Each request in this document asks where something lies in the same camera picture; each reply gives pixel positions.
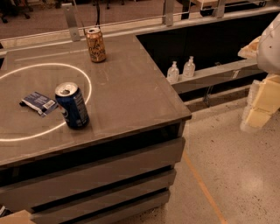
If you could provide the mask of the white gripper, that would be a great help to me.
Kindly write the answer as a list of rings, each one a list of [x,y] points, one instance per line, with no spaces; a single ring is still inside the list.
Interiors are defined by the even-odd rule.
[[[238,56],[244,59],[256,57],[258,67],[268,73],[264,80],[254,80],[251,84],[241,117],[241,130],[252,133],[260,130],[280,109],[280,76],[277,75],[280,74],[280,13],[261,37],[244,46]]]

